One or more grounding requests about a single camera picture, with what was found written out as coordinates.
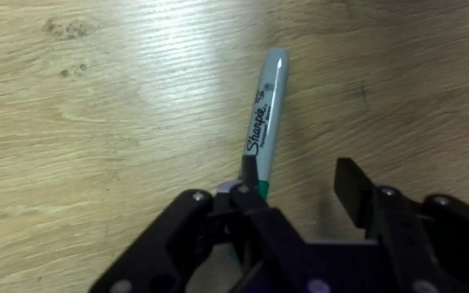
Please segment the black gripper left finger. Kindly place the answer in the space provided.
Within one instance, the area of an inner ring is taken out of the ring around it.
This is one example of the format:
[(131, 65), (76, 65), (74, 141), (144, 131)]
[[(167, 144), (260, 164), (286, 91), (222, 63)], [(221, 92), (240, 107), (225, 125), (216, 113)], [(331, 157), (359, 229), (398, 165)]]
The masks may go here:
[(258, 159), (247, 154), (227, 190), (181, 191), (95, 279), (89, 293), (185, 293), (214, 248), (229, 244), (243, 268), (230, 293), (295, 293), (305, 244), (261, 196)]

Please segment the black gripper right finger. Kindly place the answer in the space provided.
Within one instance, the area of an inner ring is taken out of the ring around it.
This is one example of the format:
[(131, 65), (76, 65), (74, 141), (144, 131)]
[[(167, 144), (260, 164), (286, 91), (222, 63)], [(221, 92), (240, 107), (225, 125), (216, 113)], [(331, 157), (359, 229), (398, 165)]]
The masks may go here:
[(375, 183), (351, 157), (336, 162), (335, 191), (387, 250), (400, 293), (469, 293), (469, 203), (449, 193), (411, 200)]

